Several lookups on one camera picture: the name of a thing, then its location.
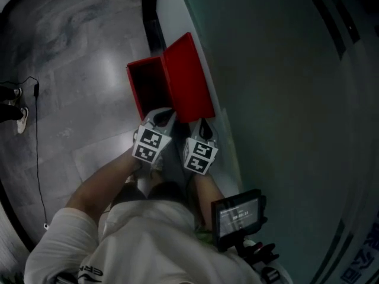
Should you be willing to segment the person's left forearm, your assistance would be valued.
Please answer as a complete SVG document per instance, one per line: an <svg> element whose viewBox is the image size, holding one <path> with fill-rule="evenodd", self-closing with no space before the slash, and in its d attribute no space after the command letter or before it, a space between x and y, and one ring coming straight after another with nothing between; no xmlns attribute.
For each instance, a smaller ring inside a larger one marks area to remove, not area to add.
<svg viewBox="0 0 379 284"><path fill-rule="evenodd" d="M98 222L138 164L132 151L128 149L84 181L70 197L66 207L82 211Z"/></svg>

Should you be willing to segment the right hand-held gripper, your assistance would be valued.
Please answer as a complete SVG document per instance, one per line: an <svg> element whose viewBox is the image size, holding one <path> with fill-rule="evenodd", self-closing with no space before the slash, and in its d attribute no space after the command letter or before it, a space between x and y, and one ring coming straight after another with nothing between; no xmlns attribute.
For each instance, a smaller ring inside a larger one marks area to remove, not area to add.
<svg viewBox="0 0 379 284"><path fill-rule="evenodd" d="M218 142L218 132L213 124L200 118L192 129L191 138L187 138L184 148L184 168L200 175L205 175L215 161L218 148L206 143Z"/></svg>

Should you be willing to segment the person's black shorts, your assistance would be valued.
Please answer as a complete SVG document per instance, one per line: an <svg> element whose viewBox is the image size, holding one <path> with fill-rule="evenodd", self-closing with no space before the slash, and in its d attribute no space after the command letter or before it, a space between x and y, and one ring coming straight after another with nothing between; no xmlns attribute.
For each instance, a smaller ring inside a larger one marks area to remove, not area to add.
<svg viewBox="0 0 379 284"><path fill-rule="evenodd" d="M176 182L160 183L151 189L148 196L137 187L137 183L126 183L112 201L110 208L113 209L116 205L128 205L130 208L140 207L140 209L158 209L164 205L169 208L180 206L191 211L185 195Z"/></svg>

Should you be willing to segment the red box lid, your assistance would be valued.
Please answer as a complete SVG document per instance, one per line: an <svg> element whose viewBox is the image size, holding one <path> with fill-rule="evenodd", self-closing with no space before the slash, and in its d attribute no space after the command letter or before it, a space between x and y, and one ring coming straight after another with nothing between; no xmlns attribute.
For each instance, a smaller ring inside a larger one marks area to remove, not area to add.
<svg viewBox="0 0 379 284"><path fill-rule="evenodd" d="M200 58L191 33L171 44L163 58L177 117L182 123L213 118L215 112Z"/></svg>

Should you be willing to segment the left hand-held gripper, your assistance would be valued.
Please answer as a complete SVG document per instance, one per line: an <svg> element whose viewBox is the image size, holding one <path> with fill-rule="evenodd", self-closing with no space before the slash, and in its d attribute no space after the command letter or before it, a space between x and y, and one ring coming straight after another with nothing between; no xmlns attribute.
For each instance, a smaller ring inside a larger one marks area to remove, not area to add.
<svg viewBox="0 0 379 284"><path fill-rule="evenodd" d="M172 108L158 108L150 111L134 134L133 157L154 163L172 141L171 131L176 121Z"/></svg>

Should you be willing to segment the person's white shoe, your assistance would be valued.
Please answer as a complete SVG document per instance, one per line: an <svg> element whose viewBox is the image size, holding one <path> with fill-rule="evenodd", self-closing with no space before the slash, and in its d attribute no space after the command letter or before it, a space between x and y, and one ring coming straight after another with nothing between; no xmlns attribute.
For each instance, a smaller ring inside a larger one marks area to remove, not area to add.
<svg viewBox="0 0 379 284"><path fill-rule="evenodd" d="M17 120L17 133L22 134L27 126L27 120L29 116L29 109L27 107L21 108L21 112L23 114L20 120Z"/></svg>
<svg viewBox="0 0 379 284"><path fill-rule="evenodd" d="M149 167L147 164L139 164L137 165L132 174L128 176L128 178L125 181L125 184L135 184L137 185L139 180L142 180L146 176L146 172L149 170Z"/></svg>
<svg viewBox="0 0 379 284"><path fill-rule="evenodd" d="M14 89L15 98L8 101L8 105L15 106L23 94L22 88Z"/></svg>

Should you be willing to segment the black monitor screen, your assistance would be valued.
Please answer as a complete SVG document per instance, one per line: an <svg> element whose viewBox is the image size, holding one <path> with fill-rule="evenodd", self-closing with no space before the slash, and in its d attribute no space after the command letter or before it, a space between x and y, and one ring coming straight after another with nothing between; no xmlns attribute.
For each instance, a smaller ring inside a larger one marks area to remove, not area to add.
<svg viewBox="0 0 379 284"><path fill-rule="evenodd" d="M267 222L266 196L259 189L211 203L213 245L220 252L240 247L247 235L257 233Z"/></svg>

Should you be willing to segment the person's white shirt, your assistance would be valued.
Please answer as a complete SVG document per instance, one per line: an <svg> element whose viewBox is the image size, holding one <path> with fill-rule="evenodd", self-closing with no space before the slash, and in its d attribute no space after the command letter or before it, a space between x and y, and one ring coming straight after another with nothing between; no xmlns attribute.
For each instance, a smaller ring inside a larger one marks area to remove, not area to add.
<svg viewBox="0 0 379 284"><path fill-rule="evenodd" d="M65 273L79 284L261 284L237 254L200 241L192 213L169 201L114 206L103 235L84 212L59 210L27 260L24 281L53 283Z"/></svg>

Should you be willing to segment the person's right forearm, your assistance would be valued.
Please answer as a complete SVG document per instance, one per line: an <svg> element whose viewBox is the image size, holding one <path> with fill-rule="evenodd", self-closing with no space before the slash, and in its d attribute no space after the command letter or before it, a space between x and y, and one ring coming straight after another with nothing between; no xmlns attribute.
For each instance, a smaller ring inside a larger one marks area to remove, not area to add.
<svg viewBox="0 0 379 284"><path fill-rule="evenodd" d="M205 228L212 231L213 223L211 203L222 200L224 196L209 173L205 175L196 173L193 180L197 191L200 210L204 219Z"/></svg>

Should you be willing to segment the black monitor mount rig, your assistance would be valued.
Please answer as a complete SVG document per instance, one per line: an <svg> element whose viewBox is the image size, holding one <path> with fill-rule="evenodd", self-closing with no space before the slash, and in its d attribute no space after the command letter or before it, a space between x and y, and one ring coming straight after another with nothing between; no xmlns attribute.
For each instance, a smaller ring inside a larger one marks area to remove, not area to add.
<svg viewBox="0 0 379 284"><path fill-rule="evenodd" d="M243 240L235 245L238 255L250 266L257 263L269 264L280 257L279 254L274 254L275 243L263 244L262 242L254 245L245 246Z"/></svg>

